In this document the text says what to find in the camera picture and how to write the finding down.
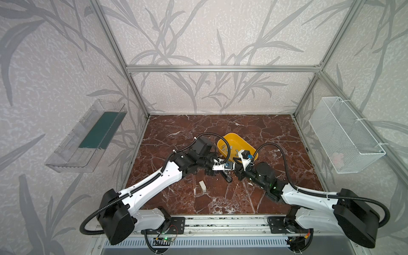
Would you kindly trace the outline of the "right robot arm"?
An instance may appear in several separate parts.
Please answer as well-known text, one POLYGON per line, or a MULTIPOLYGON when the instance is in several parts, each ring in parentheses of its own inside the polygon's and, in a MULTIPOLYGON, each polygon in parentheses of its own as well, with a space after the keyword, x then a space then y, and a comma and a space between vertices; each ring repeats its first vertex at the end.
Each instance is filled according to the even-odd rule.
POLYGON ((276 178, 275 171, 266 162, 243 166, 238 161, 234 172, 239 180, 249 179, 262 188, 268 199, 291 206, 285 224, 292 232, 340 233, 362 247, 373 249, 378 229, 390 218, 383 204, 359 197, 348 189, 336 193, 295 188, 276 178))

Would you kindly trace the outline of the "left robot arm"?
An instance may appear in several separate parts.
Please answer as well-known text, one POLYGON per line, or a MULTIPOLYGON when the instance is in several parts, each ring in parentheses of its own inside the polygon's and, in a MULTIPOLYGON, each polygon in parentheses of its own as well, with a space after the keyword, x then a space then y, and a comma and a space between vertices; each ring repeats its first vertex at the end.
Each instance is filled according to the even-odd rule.
POLYGON ((110 244, 119 244, 132 232, 159 229, 170 217, 160 209, 143 210, 143 205, 170 185, 182 180, 198 168, 212 171, 215 165, 227 163, 219 159, 212 149, 215 145, 200 134, 194 142, 180 150, 174 150, 163 166, 139 183, 115 192, 108 190, 98 210, 80 225, 84 235, 106 235, 110 244))

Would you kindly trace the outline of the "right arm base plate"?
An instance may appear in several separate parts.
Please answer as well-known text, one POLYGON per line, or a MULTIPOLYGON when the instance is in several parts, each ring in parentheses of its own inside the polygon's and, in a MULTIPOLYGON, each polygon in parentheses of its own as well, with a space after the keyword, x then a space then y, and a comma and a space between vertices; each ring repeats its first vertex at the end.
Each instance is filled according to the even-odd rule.
POLYGON ((289 234, 292 233, 285 225, 285 216, 267 217, 267 224, 271 234, 289 234))

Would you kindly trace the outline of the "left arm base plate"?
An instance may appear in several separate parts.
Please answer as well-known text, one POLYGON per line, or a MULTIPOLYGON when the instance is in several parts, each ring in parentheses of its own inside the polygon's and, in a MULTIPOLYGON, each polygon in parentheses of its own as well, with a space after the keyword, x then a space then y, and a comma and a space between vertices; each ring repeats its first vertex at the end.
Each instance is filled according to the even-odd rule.
POLYGON ((165 219, 158 230, 160 234, 183 234, 185 226, 185 217, 171 217, 165 219))

